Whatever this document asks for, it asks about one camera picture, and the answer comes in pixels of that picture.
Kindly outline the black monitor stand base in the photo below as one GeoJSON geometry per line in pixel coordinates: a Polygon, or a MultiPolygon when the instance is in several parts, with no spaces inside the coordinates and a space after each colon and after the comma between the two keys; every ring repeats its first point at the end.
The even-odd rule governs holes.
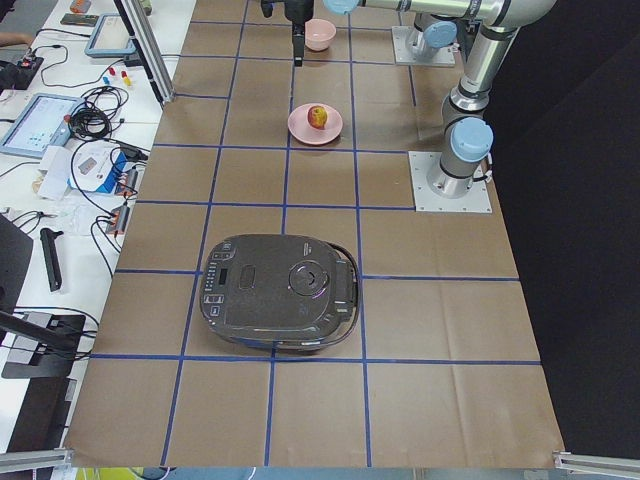
{"type": "Polygon", "coordinates": [[[84,315],[1,312],[1,329],[15,334],[1,376],[6,379],[65,378],[75,362],[84,315]]]}

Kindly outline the blue white box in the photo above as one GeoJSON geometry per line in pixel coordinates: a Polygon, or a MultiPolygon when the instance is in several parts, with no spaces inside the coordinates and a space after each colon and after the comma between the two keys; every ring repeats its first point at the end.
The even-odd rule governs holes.
{"type": "Polygon", "coordinates": [[[112,193],[126,163],[125,154],[116,147],[81,149],[71,158],[67,183],[88,193],[112,193]]]}

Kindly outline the red yellow apple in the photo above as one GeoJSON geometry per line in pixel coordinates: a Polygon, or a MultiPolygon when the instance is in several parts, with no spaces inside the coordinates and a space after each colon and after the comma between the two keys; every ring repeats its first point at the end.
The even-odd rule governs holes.
{"type": "Polygon", "coordinates": [[[317,130],[324,130],[328,121],[328,112],[323,105],[312,105],[307,110],[308,124],[317,130]]]}

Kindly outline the far teach pendant tablet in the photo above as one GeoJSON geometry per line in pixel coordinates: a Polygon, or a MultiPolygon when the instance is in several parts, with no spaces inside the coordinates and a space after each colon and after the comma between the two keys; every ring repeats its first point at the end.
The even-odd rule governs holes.
{"type": "Polygon", "coordinates": [[[116,58],[135,53],[136,47],[120,16],[107,13],[98,17],[84,52],[92,58],[116,58]]]}

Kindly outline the aluminium frame post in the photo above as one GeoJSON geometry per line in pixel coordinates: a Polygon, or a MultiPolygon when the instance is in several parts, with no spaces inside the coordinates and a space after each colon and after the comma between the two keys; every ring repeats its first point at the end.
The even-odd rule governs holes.
{"type": "Polygon", "coordinates": [[[140,57],[156,100],[161,106],[172,102],[175,89],[143,7],[138,0],[114,0],[114,4],[140,57]]]}

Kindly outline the near teach pendant tablet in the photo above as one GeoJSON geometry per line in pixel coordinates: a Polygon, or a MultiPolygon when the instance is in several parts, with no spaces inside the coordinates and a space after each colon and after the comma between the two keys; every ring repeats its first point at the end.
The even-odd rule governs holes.
{"type": "Polygon", "coordinates": [[[67,119],[83,103],[79,97],[36,94],[1,139],[1,152],[40,159],[49,146],[63,146],[71,137],[67,119]]]}

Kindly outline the aluminium profile bottom left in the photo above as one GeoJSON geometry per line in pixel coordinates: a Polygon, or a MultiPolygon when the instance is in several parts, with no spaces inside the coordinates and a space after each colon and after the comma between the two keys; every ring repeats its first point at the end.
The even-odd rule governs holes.
{"type": "Polygon", "coordinates": [[[66,448],[3,453],[0,461],[0,472],[4,474],[65,466],[72,462],[73,456],[74,450],[66,448]]]}

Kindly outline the pink plate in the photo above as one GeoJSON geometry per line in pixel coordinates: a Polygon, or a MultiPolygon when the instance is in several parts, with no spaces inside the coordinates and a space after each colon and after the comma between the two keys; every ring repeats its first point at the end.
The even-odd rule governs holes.
{"type": "Polygon", "coordinates": [[[307,103],[293,110],[287,121],[289,132],[300,142],[319,146],[339,137],[343,128],[341,114],[322,103],[307,103]]]}

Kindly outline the dark grey rice cooker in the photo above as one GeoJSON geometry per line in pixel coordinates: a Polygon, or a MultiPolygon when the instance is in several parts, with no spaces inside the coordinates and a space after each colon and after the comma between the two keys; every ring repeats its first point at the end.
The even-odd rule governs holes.
{"type": "Polygon", "coordinates": [[[352,333],[360,293],[357,262],[344,247],[301,235],[242,234],[209,253],[199,306],[227,341],[305,352],[352,333]]]}

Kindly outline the pink bowl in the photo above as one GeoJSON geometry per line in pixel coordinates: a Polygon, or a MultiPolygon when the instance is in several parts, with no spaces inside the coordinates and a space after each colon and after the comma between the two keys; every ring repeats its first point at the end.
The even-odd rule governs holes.
{"type": "Polygon", "coordinates": [[[305,46],[311,51],[327,50],[337,33],[336,26],[324,19],[311,19],[305,24],[305,46]]]}

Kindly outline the aluminium profile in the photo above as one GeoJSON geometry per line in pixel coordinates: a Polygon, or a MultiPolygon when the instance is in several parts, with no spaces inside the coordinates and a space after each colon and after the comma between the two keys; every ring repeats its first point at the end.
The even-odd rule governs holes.
{"type": "Polygon", "coordinates": [[[72,462],[73,456],[74,450],[66,448],[3,453],[0,461],[0,472],[4,474],[65,466],[72,462]]]}
{"type": "Polygon", "coordinates": [[[579,455],[570,452],[553,453],[554,465],[572,473],[598,474],[630,479],[639,478],[639,461],[634,459],[579,455]]]}

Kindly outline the aluminium profile bottom right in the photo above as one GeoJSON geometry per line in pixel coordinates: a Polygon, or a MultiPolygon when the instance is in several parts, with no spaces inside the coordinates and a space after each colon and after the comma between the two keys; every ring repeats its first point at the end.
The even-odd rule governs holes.
{"type": "Polygon", "coordinates": [[[579,455],[570,452],[553,453],[554,465],[572,473],[598,474],[630,479],[639,478],[639,461],[634,459],[579,455]]]}

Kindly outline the grey connector box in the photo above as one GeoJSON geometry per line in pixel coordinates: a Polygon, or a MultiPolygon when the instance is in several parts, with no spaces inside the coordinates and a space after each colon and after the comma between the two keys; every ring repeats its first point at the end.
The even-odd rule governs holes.
{"type": "Polygon", "coordinates": [[[114,194],[124,198],[136,196],[138,194],[138,177],[139,171],[136,168],[122,172],[116,181],[114,194]]]}
{"type": "Polygon", "coordinates": [[[105,233],[117,237],[124,235],[129,222],[131,208],[128,204],[122,204],[110,211],[107,219],[105,233]]]}

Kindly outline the black circuit board device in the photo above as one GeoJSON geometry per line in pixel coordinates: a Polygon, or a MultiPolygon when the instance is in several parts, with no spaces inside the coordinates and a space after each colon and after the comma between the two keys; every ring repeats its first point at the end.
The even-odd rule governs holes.
{"type": "Polygon", "coordinates": [[[16,63],[1,61],[1,91],[27,90],[43,64],[39,56],[27,57],[16,63]]]}

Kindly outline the teach pendant tablet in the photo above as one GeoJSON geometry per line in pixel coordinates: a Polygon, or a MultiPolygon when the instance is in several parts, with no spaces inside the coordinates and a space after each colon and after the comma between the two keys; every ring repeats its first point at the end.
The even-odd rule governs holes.
{"type": "Polygon", "coordinates": [[[92,58],[116,58],[135,53],[136,47],[120,16],[107,13],[98,17],[84,52],[92,58]]]}
{"type": "Polygon", "coordinates": [[[1,152],[40,159],[49,146],[63,146],[71,137],[67,119],[83,103],[79,97],[36,94],[1,139],[1,152]]]}

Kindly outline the black bar tool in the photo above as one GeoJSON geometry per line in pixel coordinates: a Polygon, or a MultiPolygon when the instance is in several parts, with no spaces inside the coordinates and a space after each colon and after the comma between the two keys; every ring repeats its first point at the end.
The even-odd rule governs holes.
{"type": "Polygon", "coordinates": [[[51,292],[58,291],[62,286],[62,273],[55,244],[55,240],[62,234],[62,231],[54,231],[48,227],[40,230],[40,241],[51,292]]]}

